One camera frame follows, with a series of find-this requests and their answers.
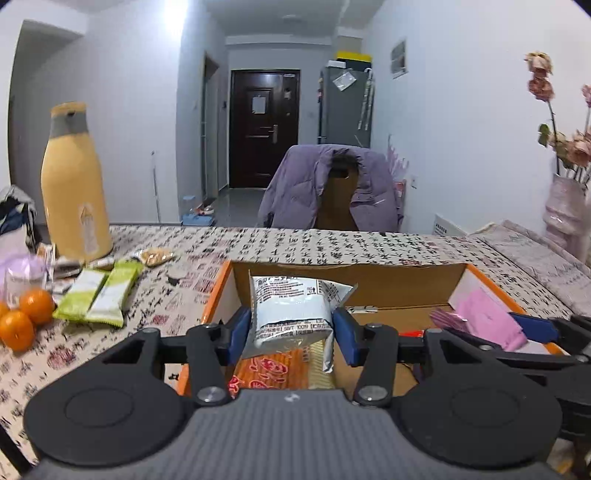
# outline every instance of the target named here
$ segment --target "pink vase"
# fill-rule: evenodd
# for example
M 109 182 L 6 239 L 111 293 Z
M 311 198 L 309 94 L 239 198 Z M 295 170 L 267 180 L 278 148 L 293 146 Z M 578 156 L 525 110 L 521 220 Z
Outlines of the pink vase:
M 546 237 L 575 257 L 581 255 L 585 225 L 585 190 L 581 183 L 554 175 L 546 202 Z

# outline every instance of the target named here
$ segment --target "pink package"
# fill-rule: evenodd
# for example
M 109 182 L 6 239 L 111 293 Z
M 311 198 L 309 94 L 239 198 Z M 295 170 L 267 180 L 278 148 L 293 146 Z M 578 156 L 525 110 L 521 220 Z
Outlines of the pink package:
M 481 288 L 470 293 L 456 313 L 467 320 L 471 335 L 498 343 L 503 350 L 513 352 L 527 343 L 521 326 Z

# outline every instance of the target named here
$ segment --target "doorway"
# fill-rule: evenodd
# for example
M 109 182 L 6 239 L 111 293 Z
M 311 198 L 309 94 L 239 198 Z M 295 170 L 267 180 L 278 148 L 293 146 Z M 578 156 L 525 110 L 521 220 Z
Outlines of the doorway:
M 230 187 L 267 188 L 298 141 L 299 70 L 233 70 Z
M 205 56 L 201 102 L 201 191 L 209 205 L 219 192 L 217 180 L 217 126 L 219 100 L 219 65 Z

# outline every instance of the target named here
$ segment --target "orange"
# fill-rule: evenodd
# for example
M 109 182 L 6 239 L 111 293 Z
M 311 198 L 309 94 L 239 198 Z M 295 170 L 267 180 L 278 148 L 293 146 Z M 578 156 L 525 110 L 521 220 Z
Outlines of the orange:
M 35 325 L 51 321 L 55 308 L 51 294 L 40 288 L 25 292 L 18 300 L 18 309 L 27 315 Z
M 15 352 L 27 350 L 35 340 L 33 323 L 23 312 L 8 312 L 0 319 L 0 338 Z
M 3 301 L 0 301 L 0 319 L 4 317 L 8 312 L 10 312 L 10 308 L 6 305 Z

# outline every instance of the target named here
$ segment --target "calligraphy print tablecloth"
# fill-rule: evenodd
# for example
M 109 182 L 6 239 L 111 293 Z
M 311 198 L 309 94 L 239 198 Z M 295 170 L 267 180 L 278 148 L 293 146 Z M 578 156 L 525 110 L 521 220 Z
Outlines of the calligraphy print tablecloth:
M 470 262 L 503 288 L 529 314 L 569 316 L 570 310 L 511 261 L 476 238 L 395 233 L 255 228 L 114 226 L 115 255 L 166 247 L 178 258 L 145 271 L 127 302 L 122 329 L 56 321 L 37 333 L 34 347 L 14 355 L 0 349 L 0 422 L 34 460 L 22 429 L 24 407 L 37 390 L 120 340 L 146 327 L 163 336 L 182 335 L 199 323 L 225 260 L 293 264 L 377 263 L 436 265 Z M 168 273 L 178 281 L 169 281 Z M 167 369 L 174 385 L 180 367 Z M 0 479 L 18 475 L 0 455 Z

